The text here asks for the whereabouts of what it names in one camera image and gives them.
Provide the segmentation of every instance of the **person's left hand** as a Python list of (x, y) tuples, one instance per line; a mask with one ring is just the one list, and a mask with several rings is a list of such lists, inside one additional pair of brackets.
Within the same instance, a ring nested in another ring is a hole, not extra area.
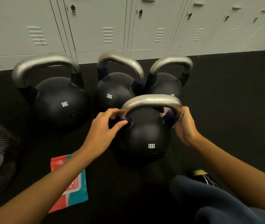
[(118, 130), (127, 124), (127, 120), (119, 121), (113, 128), (109, 129), (109, 118), (115, 119), (115, 115), (118, 115), (119, 111), (120, 109), (118, 108), (110, 108), (106, 112), (98, 113), (97, 117), (92, 121), (82, 148), (90, 149), (96, 157), (100, 156), (108, 148)]

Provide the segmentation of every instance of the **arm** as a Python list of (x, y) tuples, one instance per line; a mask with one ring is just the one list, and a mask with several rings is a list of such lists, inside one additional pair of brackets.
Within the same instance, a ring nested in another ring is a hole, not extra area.
[(117, 131), (127, 124), (126, 120), (120, 121), (112, 129), (108, 128), (109, 117), (118, 112), (114, 108), (99, 113), (84, 144), (67, 162), (0, 207), (0, 223), (41, 222), (71, 182), (107, 149)]
[(195, 148), (228, 186), (247, 204), (265, 210), (265, 173), (226, 153), (196, 129), (188, 107), (176, 125), (178, 137)]

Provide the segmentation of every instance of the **kettlebell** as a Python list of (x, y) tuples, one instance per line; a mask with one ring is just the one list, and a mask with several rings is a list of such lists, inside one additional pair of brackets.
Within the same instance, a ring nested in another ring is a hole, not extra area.
[[(130, 67), (135, 79), (122, 72), (108, 73), (107, 63), (113, 61)], [(101, 112), (109, 108), (121, 108), (129, 99), (141, 94), (144, 83), (144, 71), (140, 64), (118, 52), (104, 52), (97, 64), (98, 86), (95, 98)]]
[[(185, 70), (179, 78), (168, 73), (159, 73), (161, 67), (169, 64), (184, 66)], [(150, 68), (143, 94), (167, 94), (182, 101), (182, 88), (187, 82), (192, 68), (192, 60), (186, 56), (168, 56), (157, 60)]]
[(128, 100), (119, 118), (128, 123), (117, 133), (119, 148), (135, 160), (154, 161), (168, 149), (171, 133), (160, 112), (152, 107), (168, 107), (175, 118), (182, 116), (181, 101), (171, 95), (146, 94)]
[[(52, 77), (35, 88), (30, 85), (28, 76), (32, 70), (53, 65), (70, 66), (71, 79)], [(90, 100), (80, 68), (71, 58), (58, 54), (27, 58), (15, 65), (12, 78), (39, 119), (54, 126), (68, 127), (89, 118)]]

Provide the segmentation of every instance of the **red and teal package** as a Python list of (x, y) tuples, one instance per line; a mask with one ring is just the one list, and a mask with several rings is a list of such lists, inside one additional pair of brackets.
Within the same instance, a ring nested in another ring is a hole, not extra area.
[[(67, 159), (71, 157), (70, 155), (59, 156), (51, 158), (51, 170), (55, 170), (57, 167), (61, 166)], [(88, 200), (87, 184), (86, 184), (86, 171), (83, 170), (68, 186), (62, 196), (54, 204), (48, 213), (57, 211), (63, 208), (67, 208), (71, 205), (82, 203)]]

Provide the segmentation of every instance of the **locker vent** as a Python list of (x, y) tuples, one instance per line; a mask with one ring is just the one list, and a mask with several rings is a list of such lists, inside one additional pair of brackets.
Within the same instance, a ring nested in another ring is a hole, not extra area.
[(155, 34), (154, 42), (161, 42), (163, 38), (164, 28), (158, 28)]
[(111, 26), (105, 26), (103, 28), (103, 43), (113, 42), (113, 28)]
[(234, 32), (235, 32), (235, 29), (231, 29), (229, 33), (227, 34), (227, 36), (224, 38), (224, 40), (229, 40), (229, 38), (233, 35)]
[(259, 33), (259, 31), (261, 31), (261, 29), (257, 29), (255, 33), (252, 35), (252, 37), (250, 37), (250, 40), (254, 39), (254, 37)]
[(202, 33), (204, 32), (204, 30), (205, 30), (205, 28), (200, 28), (200, 29), (197, 31), (196, 35), (194, 36), (193, 41), (199, 41), (199, 38), (201, 37), (201, 35), (202, 35)]
[(40, 26), (27, 26), (27, 29), (35, 45), (47, 45)]

